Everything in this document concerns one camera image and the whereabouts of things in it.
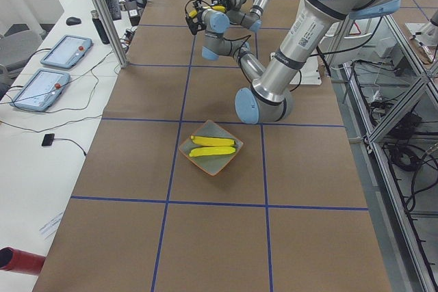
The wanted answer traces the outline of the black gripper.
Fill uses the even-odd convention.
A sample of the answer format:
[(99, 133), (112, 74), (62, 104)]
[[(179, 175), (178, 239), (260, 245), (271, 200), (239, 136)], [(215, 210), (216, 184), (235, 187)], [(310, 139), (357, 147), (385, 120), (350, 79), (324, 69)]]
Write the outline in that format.
[(233, 0), (211, 0), (213, 5), (220, 5), (225, 8), (225, 10), (233, 9)]
[(206, 29), (207, 28), (207, 15), (209, 10), (205, 10), (201, 15), (195, 17), (196, 29)]

